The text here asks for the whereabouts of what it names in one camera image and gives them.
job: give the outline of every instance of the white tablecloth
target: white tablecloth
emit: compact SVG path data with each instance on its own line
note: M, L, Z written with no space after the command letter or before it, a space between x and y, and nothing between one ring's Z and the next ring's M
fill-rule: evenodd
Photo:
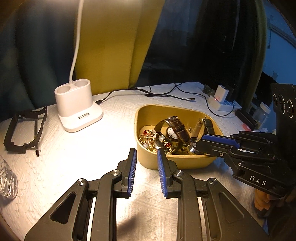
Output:
M172 84L158 85L153 86L152 90L163 93L172 87ZM180 88L202 93L203 86L191 82L182 84ZM194 97L179 90L174 90L172 95ZM93 99L96 101L105 96L100 94ZM66 132L59 120L56 105L49 106L39 157L36 157L34 150L27 150L26 154L5 151L3 140L10 120L0 123L0 153L19 180L19 191L14 200L0 196L0 212L4 219L24 240L29 229L77 179L98 179L115 169L119 161L127 158L129 149L136 147L134 117L136 110L145 104L164 104L205 112L217 122L225 136L242 130L242 122L234 113L217 117L209 112L202 97L195 98L196 102L187 102L170 97L149 98L142 92L132 90L116 92L101 104L103 118L76 133ZM124 133L124 138L115 138L120 133ZM19 123L13 138L15 144L20 145L33 138L34 122ZM207 168L187 172L202 180L216 177L256 217L252 206L253 188L233 179L231 169L221 159L215 160ZM132 196L117 201L118 240L176 240L177 199L163 197L158 171L146 169L138 162L134 183Z

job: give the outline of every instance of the wall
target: wall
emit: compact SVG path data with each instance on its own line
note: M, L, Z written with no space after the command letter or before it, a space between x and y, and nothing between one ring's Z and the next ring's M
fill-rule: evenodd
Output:
M266 16L270 19L270 23L295 39L286 21L276 8L268 1L264 1L264 8ZM267 46L269 45L270 33L270 48L266 49L263 72L271 77L274 72L277 73L278 77L276 81L278 83L296 85L296 49L284 38L270 31L270 29L267 31ZM276 115L273 111L272 104L270 109L271 113L263 127L266 127L269 132L272 132L276 128Z

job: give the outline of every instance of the yellow bowl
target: yellow bowl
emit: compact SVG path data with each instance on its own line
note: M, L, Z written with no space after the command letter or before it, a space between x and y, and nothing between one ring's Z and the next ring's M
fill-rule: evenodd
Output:
M139 108L136 112L134 131L135 139L137 141L137 155L139 162L148 169L157 170L157 155L144 148L139 142L139 134L143 133L146 129L154 129L156 124L161 120L164 120L170 116L178 116L185 128L188 130L189 127L194 128L197 119L207 118L213 123L214 131L216 135L223 136L217 123L209 117L207 114L189 110L179 107L165 106L165 105L144 105ZM168 125L164 125L162 133L165 133ZM166 155L169 160L175 161L179 169L195 169L203 168L211 164L216 157L208 157L206 155Z

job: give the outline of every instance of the camera lens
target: camera lens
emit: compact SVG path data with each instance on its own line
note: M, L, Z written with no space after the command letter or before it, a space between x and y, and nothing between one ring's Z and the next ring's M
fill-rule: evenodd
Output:
M272 99L274 101L274 107L277 107L277 98L276 98L276 95L273 95Z
M285 113L285 101L282 95L279 95L279 107L281 110L281 113Z
M287 112L290 118L294 115L294 108L291 100L287 101Z

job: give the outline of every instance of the teal fabric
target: teal fabric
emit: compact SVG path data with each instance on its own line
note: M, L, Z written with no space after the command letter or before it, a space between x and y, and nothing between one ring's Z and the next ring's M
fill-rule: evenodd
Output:
M55 104L68 82L78 1L64 2L28 0L0 32L0 121Z

